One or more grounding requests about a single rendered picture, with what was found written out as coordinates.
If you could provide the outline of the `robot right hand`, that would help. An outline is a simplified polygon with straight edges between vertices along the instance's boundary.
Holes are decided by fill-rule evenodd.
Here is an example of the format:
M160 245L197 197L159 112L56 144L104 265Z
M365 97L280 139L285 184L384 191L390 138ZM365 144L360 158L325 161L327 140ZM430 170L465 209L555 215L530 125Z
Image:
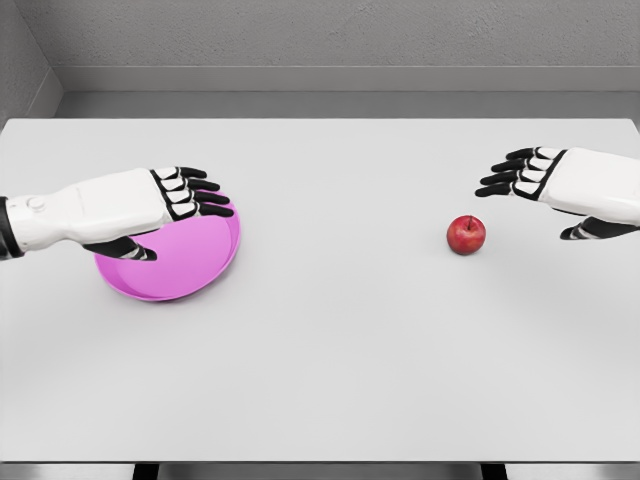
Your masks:
M560 233L566 241L640 231L640 159L579 147L523 148L492 166L475 195L516 196L580 216Z

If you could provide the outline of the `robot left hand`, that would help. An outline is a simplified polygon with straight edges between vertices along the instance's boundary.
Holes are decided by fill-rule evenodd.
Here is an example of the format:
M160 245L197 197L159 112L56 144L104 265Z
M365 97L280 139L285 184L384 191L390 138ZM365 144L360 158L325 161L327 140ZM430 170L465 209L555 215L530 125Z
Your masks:
M196 217L230 218L230 199L207 173L190 167L136 168L70 187L65 237L115 259L155 261L155 251L134 237Z

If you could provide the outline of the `pink round plate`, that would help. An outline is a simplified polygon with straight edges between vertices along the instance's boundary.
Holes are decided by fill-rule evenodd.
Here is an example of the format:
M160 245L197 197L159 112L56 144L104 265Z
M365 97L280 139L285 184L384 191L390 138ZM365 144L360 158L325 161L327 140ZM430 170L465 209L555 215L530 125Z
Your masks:
M163 226L134 239L157 254L154 261L96 254L97 270L114 290L143 301L191 295L219 277L240 244L240 216L202 216Z

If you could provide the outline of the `red apple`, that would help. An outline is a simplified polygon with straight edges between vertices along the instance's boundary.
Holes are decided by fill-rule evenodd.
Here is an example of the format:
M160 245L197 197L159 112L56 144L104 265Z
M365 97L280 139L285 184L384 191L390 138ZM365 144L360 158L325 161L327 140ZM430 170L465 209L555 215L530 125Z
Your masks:
M478 252L486 240L484 223L473 215L455 218L448 226L446 241L449 248L459 255L470 255Z

